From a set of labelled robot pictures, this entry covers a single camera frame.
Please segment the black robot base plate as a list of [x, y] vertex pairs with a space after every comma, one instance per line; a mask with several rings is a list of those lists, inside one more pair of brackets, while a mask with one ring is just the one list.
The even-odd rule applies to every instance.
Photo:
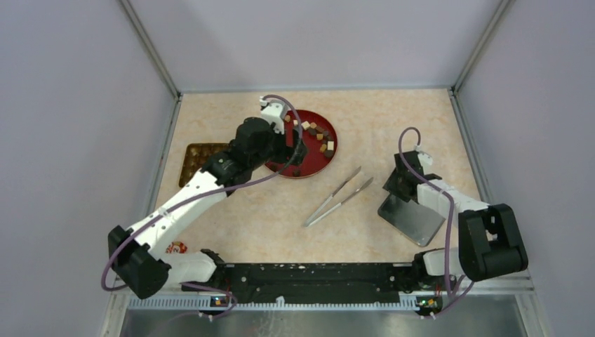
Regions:
[[410, 263], [224, 263], [204, 286], [228, 291], [241, 304], [397, 303], [415, 291], [446, 290], [442, 276]]

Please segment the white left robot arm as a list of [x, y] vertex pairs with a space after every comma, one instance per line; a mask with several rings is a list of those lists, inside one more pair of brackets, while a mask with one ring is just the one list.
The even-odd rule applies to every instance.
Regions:
[[285, 123], [249, 117], [237, 128], [228, 146], [214, 153], [191, 180], [171, 199], [145, 219], [128, 227], [114, 227], [107, 236], [112, 270], [138, 298], [158, 293], [173, 270], [180, 282], [200, 282], [208, 290], [219, 289], [225, 271], [204, 253], [188, 262], [169, 263], [166, 247], [205, 211], [235, 190], [257, 185], [254, 170], [273, 161], [284, 168], [298, 165], [307, 153], [303, 129], [297, 121], [286, 144]]

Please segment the steel serving tongs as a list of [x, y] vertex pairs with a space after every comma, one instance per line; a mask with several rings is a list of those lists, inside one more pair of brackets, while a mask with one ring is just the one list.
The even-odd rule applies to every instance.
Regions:
[[306, 218], [303, 227], [311, 227], [320, 223], [324, 218], [344, 206], [358, 193], [364, 191], [374, 181], [374, 177], [362, 173], [362, 167], [357, 166], [346, 178], [343, 179], [330, 194]]

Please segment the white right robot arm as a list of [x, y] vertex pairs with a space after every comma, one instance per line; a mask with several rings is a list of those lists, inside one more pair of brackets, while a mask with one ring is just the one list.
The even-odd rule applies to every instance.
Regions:
[[395, 169], [384, 184], [389, 195], [378, 215], [420, 247], [441, 227], [457, 228], [457, 246], [418, 253], [411, 279], [430, 289], [440, 276], [473, 282], [528, 268], [528, 255], [513, 209], [473, 199], [430, 173], [432, 158], [421, 151], [395, 154]]

